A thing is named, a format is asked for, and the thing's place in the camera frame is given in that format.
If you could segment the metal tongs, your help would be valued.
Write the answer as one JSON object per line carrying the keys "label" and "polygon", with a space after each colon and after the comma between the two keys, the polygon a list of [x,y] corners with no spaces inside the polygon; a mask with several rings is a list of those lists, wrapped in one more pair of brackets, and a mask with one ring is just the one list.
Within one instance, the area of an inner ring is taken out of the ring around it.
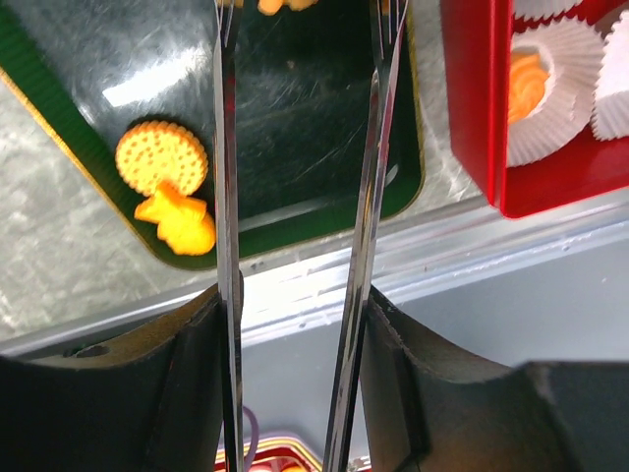
{"label": "metal tongs", "polygon": [[[338,343],[322,468],[348,467],[365,331],[364,312],[372,286],[376,232],[380,221],[389,137],[394,115],[401,46],[408,4],[371,1],[372,59],[367,139],[349,276]],[[212,16],[214,93],[214,206],[217,282],[224,317],[223,418],[227,468],[246,471],[243,443],[241,354],[242,281],[239,271],[236,152],[235,47],[243,13],[237,1],[218,1]]]}

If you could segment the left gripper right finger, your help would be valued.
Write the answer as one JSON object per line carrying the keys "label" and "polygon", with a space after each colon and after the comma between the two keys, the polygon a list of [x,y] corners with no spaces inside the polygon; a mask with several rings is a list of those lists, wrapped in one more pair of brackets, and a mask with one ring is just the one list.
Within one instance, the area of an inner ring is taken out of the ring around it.
{"label": "left gripper right finger", "polygon": [[628,366],[509,368],[372,291],[361,391],[375,471],[624,471]]}

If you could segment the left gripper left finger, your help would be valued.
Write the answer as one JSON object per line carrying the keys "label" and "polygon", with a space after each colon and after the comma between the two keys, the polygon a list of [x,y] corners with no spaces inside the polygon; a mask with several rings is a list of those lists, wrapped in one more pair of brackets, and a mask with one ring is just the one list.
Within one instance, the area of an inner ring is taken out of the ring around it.
{"label": "left gripper left finger", "polygon": [[70,355],[1,360],[5,471],[209,471],[222,423],[219,296]]}

